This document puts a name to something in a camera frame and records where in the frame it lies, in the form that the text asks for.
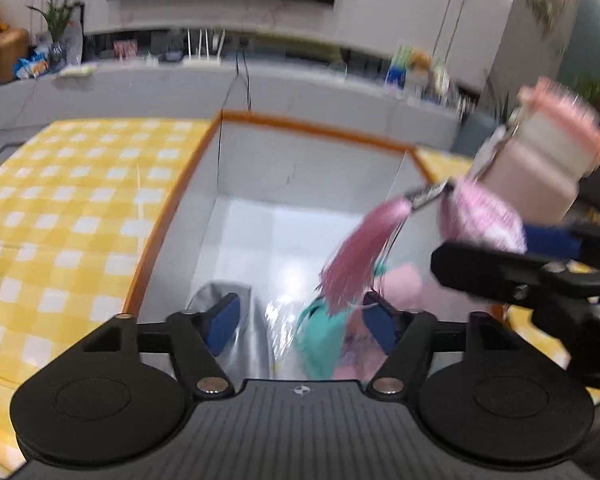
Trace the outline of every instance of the teal fabric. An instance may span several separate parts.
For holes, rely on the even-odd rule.
[[[331,316],[324,298],[316,298],[302,311],[294,341],[308,379],[326,381],[340,360],[350,310]]]

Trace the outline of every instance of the potted plant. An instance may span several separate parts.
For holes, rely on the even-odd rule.
[[[584,77],[576,80],[575,91],[600,114],[600,79]]]
[[[52,41],[49,47],[49,69],[52,72],[57,72],[66,65],[66,52],[62,44],[62,35],[71,19],[72,11],[79,5],[80,3],[70,2],[69,0],[48,0],[46,11],[34,6],[27,6],[29,9],[42,14],[46,21]]]

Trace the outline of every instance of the bottle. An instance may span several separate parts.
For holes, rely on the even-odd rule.
[[[598,115],[546,78],[522,87],[518,98],[518,126],[480,180],[526,223],[556,225],[578,196],[578,181],[600,164]]]

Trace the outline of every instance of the plastic wrap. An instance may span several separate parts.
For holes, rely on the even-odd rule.
[[[253,289],[242,283],[208,282],[193,295],[186,312],[206,312],[230,292],[240,298],[240,322],[216,362],[234,387],[240,389],[245,379],[274,378],[270,330],[263,316],[262,302],[254,295]],[[166,354],[144,354],[142,362],[173,375],[171,361]]]
[[[66,62],[69,65],[80,65],[82,62],[82,25],[80,24],[80,15],[82,9],[74,7],[71,12],[64,34],[62,35],[62,43],[66,54]]]
[[[273,376],[277,380],[305,380],[298,350],[294,346],[298,316],[304,310],[302,301],[276,298],[264,311],[273,354]]]

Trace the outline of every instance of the yellow checkered tablecloth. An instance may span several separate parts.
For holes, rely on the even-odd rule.
[[[427,170],[434,182],[441,182],[449,177],[465,176],[471,168],[472,159],[449,152],[439,152],[432,148],[418,146],[414,155]]]
[[[0,167],[0,473],[17,386],[119,313],[209,121],[57,122]]]

